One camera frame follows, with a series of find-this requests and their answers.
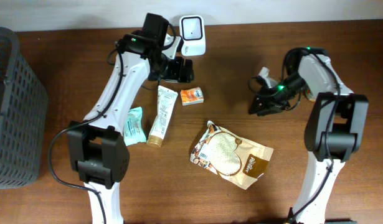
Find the green round item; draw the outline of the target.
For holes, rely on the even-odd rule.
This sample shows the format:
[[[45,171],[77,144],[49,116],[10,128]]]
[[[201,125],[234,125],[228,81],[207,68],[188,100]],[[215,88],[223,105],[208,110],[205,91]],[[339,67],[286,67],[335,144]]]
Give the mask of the green round item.
[[[311,101],[311,102],[315,102],[316,101],[316,98],[314,96],[314,94],[312,94],[311,90],[310,89],[306,89],[304,91],[304,96],[307,100]]]

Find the small orange white box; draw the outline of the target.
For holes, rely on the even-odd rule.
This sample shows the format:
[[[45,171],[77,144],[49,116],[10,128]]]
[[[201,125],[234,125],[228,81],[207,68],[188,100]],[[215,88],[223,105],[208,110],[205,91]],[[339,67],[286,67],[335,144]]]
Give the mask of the small orange white box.
[[[183,106],[204,102],[204,95],[200,87],[181,90],[181,101]]]

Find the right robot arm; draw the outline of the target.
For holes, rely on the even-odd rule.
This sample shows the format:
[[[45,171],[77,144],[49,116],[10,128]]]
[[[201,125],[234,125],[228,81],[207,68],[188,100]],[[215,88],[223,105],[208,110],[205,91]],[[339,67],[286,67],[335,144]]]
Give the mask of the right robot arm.
[[[314,99],[304,142],[308,162],[301,192],[285,223],[325,223],[325,212],[334,183],[350,156],[361,146],[369,100],[348,88],[319,47],[289,50],[281,78],[270,78],[267,68],[251,78],[260,85],[249,114],[266,116],[295,109],[293,98],[303,93]]]

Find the teal wipes packet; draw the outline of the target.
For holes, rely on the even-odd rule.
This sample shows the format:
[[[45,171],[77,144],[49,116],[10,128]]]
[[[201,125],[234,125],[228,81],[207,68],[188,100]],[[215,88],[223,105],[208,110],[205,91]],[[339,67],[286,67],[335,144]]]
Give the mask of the teal wipes packet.
[[[126,117],[126,123],[123,128],[124,142],[126,146],[146,142],[146,135],[141,124],[142,118],[142,107],[137,107],[129,110]]]

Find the beige brown snack bag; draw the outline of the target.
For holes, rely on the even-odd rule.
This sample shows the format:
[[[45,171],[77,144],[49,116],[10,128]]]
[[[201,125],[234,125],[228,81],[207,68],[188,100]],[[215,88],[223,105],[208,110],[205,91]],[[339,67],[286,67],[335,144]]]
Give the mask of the beige brown snack bag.
[[[272,148],[208,121],[190,161],[246,190],[265,173],[272,154]]]

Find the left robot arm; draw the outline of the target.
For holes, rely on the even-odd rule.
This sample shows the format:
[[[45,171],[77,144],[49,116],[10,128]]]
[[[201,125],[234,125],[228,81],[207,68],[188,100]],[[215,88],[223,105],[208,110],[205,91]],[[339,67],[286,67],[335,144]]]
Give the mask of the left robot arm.
[[[89,193],[93,223],[124,222],[120,182],[130,161],[124,128],[144,81],[189,83],[194,78],[192,60],[176,56],[182,39],[167,35],[172,28],[163,16],[148,13],[142,29],[124,35],[102,95],[81,123],[70,123],[70,165]]]

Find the white cream tube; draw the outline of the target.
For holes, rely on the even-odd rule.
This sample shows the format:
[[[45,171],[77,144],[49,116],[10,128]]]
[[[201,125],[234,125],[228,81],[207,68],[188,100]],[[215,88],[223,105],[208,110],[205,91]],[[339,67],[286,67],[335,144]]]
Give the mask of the white cream tube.
[[[178,93],[166,88],[158,86],[158,105],[157,115],[149,132],[147,145],[150,147],[161,147],[169,122],[173,113]]]

